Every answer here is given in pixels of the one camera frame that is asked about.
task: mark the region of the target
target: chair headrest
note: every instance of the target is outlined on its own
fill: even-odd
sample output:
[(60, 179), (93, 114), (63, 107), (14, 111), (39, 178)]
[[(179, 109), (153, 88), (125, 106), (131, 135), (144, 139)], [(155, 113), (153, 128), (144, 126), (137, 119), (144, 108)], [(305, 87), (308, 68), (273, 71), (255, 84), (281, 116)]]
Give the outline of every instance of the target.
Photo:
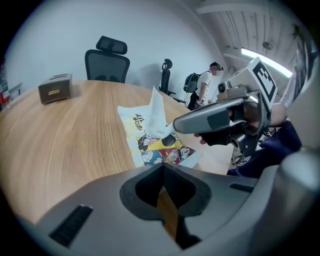
[(104, 52), (120, 55), (124, 55), (128, 51), (128, 47), (125, 42), (106, 36), (101, 36), (95, 47)]
[(170, 59), (168, 59), (168, 58), (166, 58), (165, 60), (164, 60), (164, 63), (162, 64), (162, 70), (164, 70), (164, 69), (167, 69), (167, 70), (169, 70), (169, 69), (171, 69), (172, 68), (172, 61), (170, 60)]

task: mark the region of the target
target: wooden table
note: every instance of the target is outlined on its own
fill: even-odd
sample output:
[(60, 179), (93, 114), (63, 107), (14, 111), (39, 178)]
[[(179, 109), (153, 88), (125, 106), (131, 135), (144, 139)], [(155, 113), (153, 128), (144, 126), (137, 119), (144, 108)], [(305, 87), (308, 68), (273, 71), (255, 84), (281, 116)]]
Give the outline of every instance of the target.
[[(72, 89), (71, 99), (42, 105), (34, 88), (0, 113), (0, 185), (13, 211), (33, 223), (90, 181), (135, 167), (117, 107), (148, 105), (152, 91), (105, 81), (74, 81)], [(162, 95), (168, 123), (189, 111)], [(196, 169), (226, 174), (231, 145), (177, 136), (203, 154)]]

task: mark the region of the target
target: ceiling light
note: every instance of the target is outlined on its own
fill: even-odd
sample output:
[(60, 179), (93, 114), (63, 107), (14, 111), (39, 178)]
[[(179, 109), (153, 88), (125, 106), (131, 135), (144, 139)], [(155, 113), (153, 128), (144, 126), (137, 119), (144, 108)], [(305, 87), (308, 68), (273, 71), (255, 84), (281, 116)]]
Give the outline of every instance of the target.
[(258, 103), (258, 99), (256, 99), (255, 97), (250, 96), (249, 98), (250, 98), (251, 100), (255, 101), (256, 103)]
[(290, 72), (288, 69), (286, 69), (285, 67), (281, 66), (280, 64), (274, 62), (273, 60), (265, 57), (265, 56), (262, 56), (258, 53), (255, 53), (251, 50), (247, 50), (247, 49), (244, 49), (242, 48), (241, 49), (241, 52), (243, 55), (247, 55), (249, 57), (252, 57), (252, 58), (256, 58), (256, 57), (259, 57), (260, 60), (265, 63), (265, 64), (268, 64), (269, 66), (273, 67), (274, 69), (278, 70), (279, 72), (281, 72), (282, 74), (284, 74), (287, 78), (291, 77), (292, 76), (292, 72)]

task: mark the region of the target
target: person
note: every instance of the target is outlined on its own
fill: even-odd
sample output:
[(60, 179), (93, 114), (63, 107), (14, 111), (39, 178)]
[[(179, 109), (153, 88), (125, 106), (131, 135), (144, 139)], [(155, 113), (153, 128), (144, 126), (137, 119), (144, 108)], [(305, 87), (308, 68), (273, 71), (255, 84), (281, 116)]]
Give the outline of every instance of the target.
[[(318, 52), (315, 46), (309, 46), (301, 36), (298, 36), (296, 39), (297, 54), (294, 60), (292, 76), (280, 102), (274, 103), (271, 108), (269, 126), (281, 127), (281, 129), (275, 135), (264, 140), (260, 144), (262, 149), (256, 151), (247, 163), (230, 169), (227, 175), (259, 178), (265, 168), (279, 165), (285, 157), (297, 152), (301, 148), (302, 143), (299, 136), (287, 118), (287, 109), (298, 97), (306, 81), (311, 76), (309, 75), (308, 77), (308, 74), (311, 74), (315, 59), (318, 57)], [(259, 110), (256, 103), (244, 103), (243, 115), (248, 126), (258, 127)], [(229, 111), (229, 116), (233, 116), (232, 111)], [(206, 144), (206, 142), (201, 139), (200, 144)]]
[(206, 98), (208, 97), (210, 91), (213, 77), (217, 76), (218, 72), (223, 70), (223, 66), (221, 66), (217, 62), (213, 62), (211, 63), (209, 70), (203, 72), (200, 75), (196, 84), (196, 90), (194, 93), (192, 93), (190, 97), (190, 102), (187, 107), (189, 110), (195, 110), (199, 107), (204, 106)]

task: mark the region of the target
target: white t-shirt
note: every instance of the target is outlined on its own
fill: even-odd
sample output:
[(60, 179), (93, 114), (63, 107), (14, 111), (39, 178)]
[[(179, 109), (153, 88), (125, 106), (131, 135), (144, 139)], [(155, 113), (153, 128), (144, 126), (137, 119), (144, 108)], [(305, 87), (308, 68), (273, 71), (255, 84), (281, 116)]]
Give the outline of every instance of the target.
[(204, 96), (203, 96), (204, 101), (206, 101), (206, 97), (209, 94), (212, 77), (213, 77), (213, 75), (212, 75), (211, 71), (208, 70), (208, 71), (206, 71), (206, 72), (204, 72), (203, 74), (200, 75), (200, 77), (198, 79), (198, 82), (196, 84), (197, 90), (195, 91), (195, 93), (198, 96), (200, 96), (200, 90), (201, 90), (202, 83), (206, 83), (208, 85), (206, 87), (206, 89), (205, 89), (205, 93), (204, 93)]

